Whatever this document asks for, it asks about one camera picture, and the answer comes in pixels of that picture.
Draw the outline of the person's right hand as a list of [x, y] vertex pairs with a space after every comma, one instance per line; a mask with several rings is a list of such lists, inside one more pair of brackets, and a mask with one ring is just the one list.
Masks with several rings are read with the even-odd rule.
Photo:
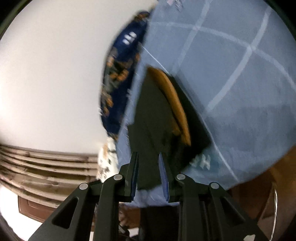
[[122, 227], [128, 229], [139, 228], [140, 226], [140, 208], [130, 207], [123, 203], [118, 206], [118, 219]]

